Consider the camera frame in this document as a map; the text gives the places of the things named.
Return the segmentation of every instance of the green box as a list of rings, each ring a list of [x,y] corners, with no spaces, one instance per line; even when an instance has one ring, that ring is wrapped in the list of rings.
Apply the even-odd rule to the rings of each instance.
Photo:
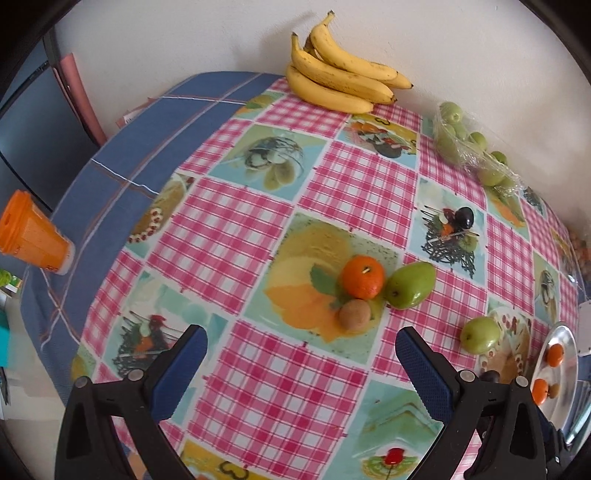
[[[8,366],[8,341],[10,340],[10,329],[6,312],[0,310],[0,367]]]

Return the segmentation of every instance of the silver tray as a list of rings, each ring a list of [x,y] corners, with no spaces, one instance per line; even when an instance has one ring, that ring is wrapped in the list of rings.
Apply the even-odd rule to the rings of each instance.
[[[545,361],[546,350],[555,343],[562,344],[564,348],[564,360],[556,367],[550,367]],[[577,346],[574,342],[573,332],[564,323],[557,323],[546,337],[540,356],[534,368],[530,388],[533,388],[537,378],[543,378],[548,385],[560,384],[560,392],[556,398],[546,398],[540,406],[545,417],[554,424],[556,429],[563,429],[569,418],[570,409],[573,406],[574,392],[579,376],[579,362]]]

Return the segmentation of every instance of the white wall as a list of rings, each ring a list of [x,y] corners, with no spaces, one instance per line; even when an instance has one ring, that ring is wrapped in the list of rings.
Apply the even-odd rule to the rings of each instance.
[[[189,75],[283,72],[290,32],[305,37],[330,9],[344,48],[413,81],[400,105],[459,103],[519,151],[514,169],[559,216],[591,219],[591,86],[518,0],[83,0],[57,32],[113,134],[125,110]]]

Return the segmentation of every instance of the bunch of bananas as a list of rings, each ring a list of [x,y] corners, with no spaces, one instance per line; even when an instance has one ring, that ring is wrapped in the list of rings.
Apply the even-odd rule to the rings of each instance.
[[[396,101],[391,89],[409,89],[408,79],[381,63],[360,59],[339,47],[329,31],[330,11],[316,25],[304,48],[291,34],[291,63],[287,83],[302,100],[344,113],[369,113],[374,103]]]

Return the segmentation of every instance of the fruit leaf print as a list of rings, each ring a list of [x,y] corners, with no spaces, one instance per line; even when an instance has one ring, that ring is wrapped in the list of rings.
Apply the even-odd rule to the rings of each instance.
[[[336,278],[325,272],[318,264],[314,264],[310,270],[312,286],[324,295],[337,296]]]

